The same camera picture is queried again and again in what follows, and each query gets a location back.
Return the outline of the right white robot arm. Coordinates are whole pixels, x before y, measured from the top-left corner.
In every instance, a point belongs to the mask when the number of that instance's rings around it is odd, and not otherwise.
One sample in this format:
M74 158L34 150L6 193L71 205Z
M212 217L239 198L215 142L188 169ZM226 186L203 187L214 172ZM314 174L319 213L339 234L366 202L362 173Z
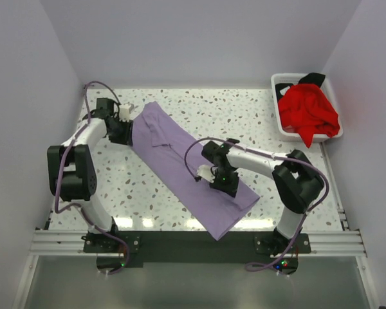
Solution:
M200 165L196 180L204 179L210 188L233 198L239 196L238 169L261 174L275 182L284 209L272 235L262 242L272 255L287 253L296 246L295 236L300 232L298 226L303 215L322 190L328 188L320 171L297 149L288 154L264 153L229 138L222 144L207 142L201 156L212 165Z

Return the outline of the purple t shirt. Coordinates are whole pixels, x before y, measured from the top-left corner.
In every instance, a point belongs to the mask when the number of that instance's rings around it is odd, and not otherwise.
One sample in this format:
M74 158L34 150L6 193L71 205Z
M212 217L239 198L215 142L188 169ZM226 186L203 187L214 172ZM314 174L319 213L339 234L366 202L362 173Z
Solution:
M221 239L259 201L243 182L236 197L195 181L192 173L207 164L202 145L171 119L157 102L133 120L133 151L216 239Z

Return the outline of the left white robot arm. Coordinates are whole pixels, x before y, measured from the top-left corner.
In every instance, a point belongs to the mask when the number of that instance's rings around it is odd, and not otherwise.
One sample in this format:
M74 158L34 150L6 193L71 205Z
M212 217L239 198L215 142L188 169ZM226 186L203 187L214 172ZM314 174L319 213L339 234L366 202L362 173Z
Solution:
M98 244L105 252L116 251L120 243L115 220L97 196L97 172L91 151L107 138L112 144L133 144L132 104L121 105L110 98L98 98L79 128L60 145L47 150L50 191L55 197L54 212L75 209L87 224L86 244Z

